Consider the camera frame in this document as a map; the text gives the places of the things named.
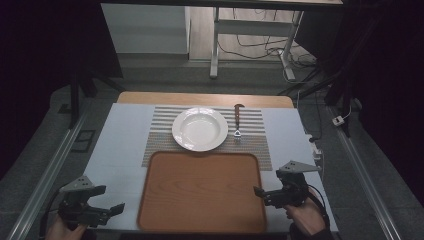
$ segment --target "wooden cutting board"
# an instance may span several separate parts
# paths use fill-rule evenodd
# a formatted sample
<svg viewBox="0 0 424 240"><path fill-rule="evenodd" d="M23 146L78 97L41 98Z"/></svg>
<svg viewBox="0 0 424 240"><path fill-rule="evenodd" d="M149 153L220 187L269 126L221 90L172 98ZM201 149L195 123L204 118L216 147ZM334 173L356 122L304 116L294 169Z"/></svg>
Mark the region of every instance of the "wooden cutting board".
<svg viewBox="0 0 424 240"><path fill-rule="evenodd" d="M266 230L258 161L239 153L156 152L138 214L147 232L261 233Z"/></svg>

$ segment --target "table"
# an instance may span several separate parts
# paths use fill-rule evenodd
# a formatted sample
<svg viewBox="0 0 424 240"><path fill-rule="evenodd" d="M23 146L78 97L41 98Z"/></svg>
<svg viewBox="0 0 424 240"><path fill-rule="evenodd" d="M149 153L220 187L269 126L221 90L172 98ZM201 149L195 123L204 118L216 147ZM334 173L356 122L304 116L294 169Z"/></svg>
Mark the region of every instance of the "table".
<svg viewBox="0 0 424 240"><path fill-rule="evenodd" d="M342 11L344 9L352 8L351 6L341 4L341 0L100 0L100 3L116 3L116 4L141 4L141 5L166 5L166 6L200 6L200 7L219 7L223 8L250 8L250 9L276 9L276 10L295 10L295 11ZM369 8L369 5L361 5L362 9ZM289 39L286 42L286 50L288 51L279 51L281 56L281 61L284 66L285 72L288 79L294 79L293 72L288 64L288 54L291 44L294 40L294 36L297 31L297 26L300 21L301 14L297 14L293 22L293 26L287 34L289 34ZM266 32L278 28L280 24L270 23L272 27ZM217 39L219 33L219 24L215 24L214 27L214 44L212 49L212 58L211 58L211 70L210 77L215 78L217 76L217 67L218 67L218 48L217 48ZM125 91L123 87L119 84L116 84L113 80L108 77L103 76L100 73L95 73L95 76L106 84L115 88L116 90L122 92ZM72 105L72 115L71 115L71 127L74 126L75 122L79 117L79 103L78 103L78 81L76 78L71 79L71 105Z"/></svg>
<svg viewBox="0 0 424 240"><path fill-rule="evenodd" d="M288 97L225 94L124 92L112 106L96 147L84 172L96 185L106 185L106 193L91 198L91 206L109 208L124 202L125 209L101 229L140 231L137 213L147 168L141 159L149 134L155 106L215 106L232 108L243 103L246 108L260 109L268 141L272 171L260 171L265 190L280 189L275 170L290 160L314 164L299 114ZM323 194L330 206L317 172L305 173L306 181ZM267 232L288 232L291 220L282 209L266 207ZM331 230L338 231L331 209Z"/></svg>
<svg viewBox="0 0 424 240"><path fill-rule="evenodd" d="M342 5L341 0L287 0L285 2L302 2L311 4L328 4L328 5ZM214 33L213 33L213 46L211 57L210 77L216 78L218 76L218 35L219 34L237 34L237 35L254 35L254 36L277 36L287 37L284 49L278 50L278 55L284 67L287 80L295 80L293 70L290 66L288 56L291 46L296 36L297 28L300 24L303 11L295 11L293 22L267 22L267 21L246 21L246 20L232 20L232 19L219 19L219 8L214 9Z"/></svg>
<svg viewBox="0 0 424 240"><path fill-rule="evenodd" d="M261 8L261 9L277 9L277 10L296 10L296 11L343 11L346 9L355 10L357 6L347 6L340 4L325 4L318 2L311 2L309 0L287 0L287 1L274 1L274 0L102 0L104 3L120 3L120 4L144 4L144 5L171 5L171 6L201 6L201 7L224 7L224 8ZM375 9L375 4L364 4L361 5L362 10ZM78 89L78 81L72 81L71 89ZM121 91L120 86L116 86L116 89ZM78 90L72 93L72 109L73 109L73 119L78 118L78 95L75 94ZM76 124L73 129L71 129L64 138L64 143L69 144L72 142L72 138L77 133L77 130L80 126ZM58 149L58 153L66 152L69 149L67 145L61 145ZM15 223L8 239L23 239L28 234L28 231L33 224L34 219L37 216L38 211L41 209L42 203L45 200L48 191L52 185L52 182L56 179L57 173L60 170L60 167L63 164L64 158L66 155L55 155L44 172L42 178L40 179L37 187L34 189L30 199L28 200L25 208L22 210L18 220Z"/></svg>

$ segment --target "plate rim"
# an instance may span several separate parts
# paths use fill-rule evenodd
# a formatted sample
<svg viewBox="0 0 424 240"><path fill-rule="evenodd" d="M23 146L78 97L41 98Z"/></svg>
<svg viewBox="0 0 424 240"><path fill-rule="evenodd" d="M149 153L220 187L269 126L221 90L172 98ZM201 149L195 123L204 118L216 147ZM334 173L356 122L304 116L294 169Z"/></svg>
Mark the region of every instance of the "plate rim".
<svg viewBox="0 0 424 240"><path fill-rule="evenodd" d="M186 113L188 111L193 111L193 109L206 109L208 110L207 112L211 112L213 114L215 114L215 116L213 116L213 114L206 114L206 115L210 115L213 118L215 118L218 122L218 125L220 126L220 132L218 134L217 140L215 140L215 142L213 142L212 144L206 144L206 145L199 145L197 148L193 147L193 148L188 148L186 147L184 144L182 144L181 142L179 142L176 138L176 136L181 136L179 130L177 130L177 122L182 119L184 120L184 117L187 115ZM175 142L178 143L178 145L180 145L181 147L183 147L184 149L190 150L190 151L194 151L194 152L206 152L212 149L217 148L219 145L221 145L225 139L227 138L228 135L228 122L227 119L225 119L225 117L218 111L216 111L215 109L209 108L209 107L192 107L189 109L186 109L184 111L182 111L180 114L178 114L178 116L174 119L173 123L172 123L172 137L174 138Z"/></svg>

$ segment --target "aluminum rail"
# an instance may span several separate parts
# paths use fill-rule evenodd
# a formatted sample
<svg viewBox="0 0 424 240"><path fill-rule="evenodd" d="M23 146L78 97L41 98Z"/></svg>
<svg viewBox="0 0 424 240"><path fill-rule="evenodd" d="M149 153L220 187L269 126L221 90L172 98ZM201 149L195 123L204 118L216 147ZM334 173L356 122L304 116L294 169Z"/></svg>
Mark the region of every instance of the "aluminum rail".
<svg viewBox="0 0 424 240"><path fill-rule="evenodd" d="M24 209L22 210L17 221L15 222L15 225L10 231L9 236L7 237L8 240L23 240L28 235L28 232L31 229L32 224L34 223L47 197L47 194L50 192L50 189L60 169L62 168L62 165L65 162L69 151L71 150L72 144L75 141L79 130L81 129L85 119L87 118L87 110L91 106L91 103L91 100L84 100L81 108L82 114L79 120L76 122L73 129L68 129L65 133L62 142L54 153L49 165L47 166L37 186L32 192L31 197L29 198Z"/></svg>
<svg viewBox="0 0 424 240"><path fill-rule="evenodd" d="M327 110L332 118L337 116L333 108L328 107ZM401 240L402 237L397 230L395 222L393 221L393 218L390 215L386 204L381 199L372 179L370 178L368 171L363 161L361 160L358 151L356 150L355 145L350 138L346 137L341 128L337 128L337 133L339 135L340 141L343 144L343 147L348 154L353 169L358 176L359 182L365 191L365 195L367 196L371 207L376 212L377 219L380 222L381 228L383 229L386 238L389 240Z"/></svg>
<svg viewBox="0 0 424 240"><path fill-rule="evenodd" d="M111 4L137 4L137 5L165 5L165 6L197 6L221 8L248 8L248 9L274 9L293 11L326 11L341 12L375 11L386 5L390 0L380 0L370 4L343 4L342 1L332 2L301 2L301 1L275 1L275 0L99 0L101 3Z"/></svg>

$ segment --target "cable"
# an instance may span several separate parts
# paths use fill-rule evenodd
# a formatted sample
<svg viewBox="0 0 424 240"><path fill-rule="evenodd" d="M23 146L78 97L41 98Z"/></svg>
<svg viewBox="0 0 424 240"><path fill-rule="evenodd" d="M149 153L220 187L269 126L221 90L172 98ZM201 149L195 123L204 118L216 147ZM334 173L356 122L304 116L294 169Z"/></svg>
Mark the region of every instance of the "cable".
<svg viewBox="0 0 424 240"><path fill-rule="evenodd" d="M278 10L275 10L275 12L274 12L274 18L272 19L274 22L275 22L275 19L276 19L276 17L277 17L277 11ZM267 44L265 44L265 50L266 51L268 51L268 49L267 49L267 46L268 46L268 42L269 42L269 39L271 38L271 36L268 36L268 39L266 40L266 43Z"/></svg>
<svg viewBox="0 0 424 240"><path fill-rule="evenodd" d="M349 117L349 115L350 115L351 112L352 112L352 106L349 105L349 113L346 116L344 116L343 119Z"/></svg>
<svg viewBox="0 0 424 240"><path fill-rule="evenodd" d="M324 184L325 155L324 155L324 151L322 149L321 149L321 154L322 154L321 182Z"/></svg>
<svg viewBox="0 0 424 240"><path fill-rule="evenodd" d="M319 120L319 137L317 137L316 140L319 140L322 138L322 120L321 120L321 112L319 111L319 106L318 106L317 92L315 92L314 95L315 95L315 106L317 107L318 120Z"/></svg>
<svg viewBox="0 0 424 240"><path fill-rule="evenodd" d="M334 78L337 78L338 76L340 75L340 72L336 72L336 73L334 73L333 75L331 75L331 76L329 76L329 77L326 77L324 80L322 80L322 82L324 82L324 81L331 81L332 79L334 79ZM283 93L285 93L286 91L289 91L289 93L290 93L290 91L291 90L293 90L293 88L295 88L296 86L291 86L291 87L288 87L288 88L286 88L286 89L284 89L284 90L282 90L281 92L279 92L279 93L277 93L277 96L281 96Z"/></svg>
<svg viewBox="0 0 424 240"><path fill-rule="evenodd" d="M243 54L240 54L240 53L230 52L230 51L226 51L226 50L224 50L224 49L221 47L221 44L219 43L219 41L218 41L218 46L219 46L219 48L220 48L223 52L225 52L225 53L238 55L238 56L240 56L240 57L244 57L244 58L248 58L248 59L260 59L260 58L264 58L264 57L272 56L272 55L271 55L271 53L273 53L273 52L277 51L277 50L272 50L270 53L267 53L266 55L259 56L259 57L249 57L249 56L246 56L246 55L243 55Z"/></svg>
<svg viewBox="0 0 424 240"><path fill-rule="evenodd" d="M49 213L50 208L53 205L53 201L56 199L57 195L59 195L60 193L60 189L63 187L61 186L60 188L56 189L56 191L53 193L53 196L50 198L49 203L47 204L46 210L44 211L43 216L41 217L40 220L40 230L38 233L38 239L45 239L46 238L46 230L47 230L47 220L49 218Z"/></svg>
<svg viewBox="0 0 424 240"><path fill-rule="evenodd" d="M316 62L307 62L309 64L305 64L305 63L303 63L299 60L301 57L304 57L304 56L312 56L312 54L310 54L310 53L305 53L305 54L298 56L297 61L294 60L293 54L290 53L289 56L290 56L289 62L292 63L296 68L304 69L304 68L308 68L308 67L316 67L317 66Z"/></svg>
<svg viewBox="0 0 424 240"><path fill-rule="evenodd" d="M261 13L265 12L265 15L266 15L266 10L265 10L265 9L261 9L261 11L260 11L260 12L257 12L257 10L258 10L258 9L255 9L255 13L256 13L256 14L261 14Z"/></svg>
<svg viewBox="0 0 424 240"><path fill-rule="evenodd" d="M293 11L293 14L292 14L292 22L294 22L294 14L296 13L296 11Z"/></svg>
<svg viewBox="0 0 424 240"><path fill-rule="evenodd" d="M309 185L308 184L308 186L309 187L311 187L311 188L313 188L318 194L319 194L319 196L321 197L321 200L322 200L322 206L324 207L324 209L327 209L326 207L325 207L325 201L324 201L324 197L322 196L322 194L321 194L321 192L316 188L316 187L314 187L314 186L312 186L312 185Z"/></svg>
<svg viewBox="0 0 424 240"><path fill-rule="evenodd" d="M273 19L273 21L275 21L275 19L276 19L277 11L278 11L278 10L275 10L275 13L274 13L274 19ZM234 18L234 20L237 20L236 8L233 8L233 18ZM237 42L238 42L238 44L239 44L240 46L242 46L242 47L256 47L256 46L263 46L263 45L265 45L265 50L268 50L268 49L266 48L266 46L267 46L268 44L280 43L280 42L287 41L287 39L283 39L283 40L278 40L278 41L269 42L270 36L268 36L268 40L267 40L266 42L264 42L264 43L258 43L258 44L242 44L242 43L240 42L239 35L236 35L236 38L237 38Z"/></svg>
<svg viewBox="0 0 424 240"><path fill-rule="evenodd" d="M298 111L299 111L299 93L300 93L300 90L297 91L297 100L296 100L296 108Z"/></svg>
<svg viewBox="0 0 424 240"><path fill-rule="evenodd" d="M288 66L284 67L284 72L283 72L283 77L284 80L288 83L297 83L297 84L304 84L304 83L308 83L310 80L312 80L316 75L318 75L321 72L321 69L319 69L318 67L315 67L311 72L309 72L309 74L302 80L295 82L295 81L290 81L287 79L287 75L285 75L285 70ZM279 92L277 94L277 96L280 96L281 94L283 94L284 92L287 92L287 95L291 92L291 90L293 90L293 88L296 88L296 86L292 86L289 88L284 89L283 91Z"/></svg>
<svg viewBox="0 0 424 240"><path fill-rule="evenodd" d="M276 52L276 51L279 51L279 50L281 50L281 49L283 49L284 50L284 48L280 48L280 47L275 47L275 48L268 48L268 49L266 49L266 52L267 53L269 53L270 55L272 55L272 56L276 56L276 57L278 57L278 56L280 56L280 53L277 53L277 54L271 54L271 53L273 53L273 52Z"/></svg>

